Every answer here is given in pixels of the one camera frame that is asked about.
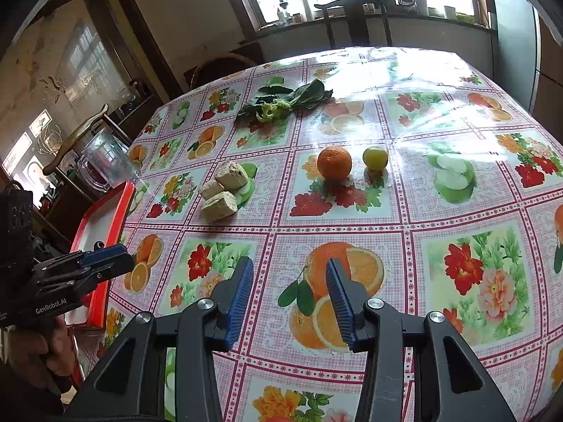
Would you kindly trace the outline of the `left hand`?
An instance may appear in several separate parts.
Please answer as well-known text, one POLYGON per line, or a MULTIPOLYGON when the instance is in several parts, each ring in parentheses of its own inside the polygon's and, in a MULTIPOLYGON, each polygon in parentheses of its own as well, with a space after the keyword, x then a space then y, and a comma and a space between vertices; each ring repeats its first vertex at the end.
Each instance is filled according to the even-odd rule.
POLYGON ((52 375, 70 377, 75 369, 75 352, 63 316, 53 319, 45 333, 8 328, 8 364, 18 377, 38 389, 46 389, 52 375))

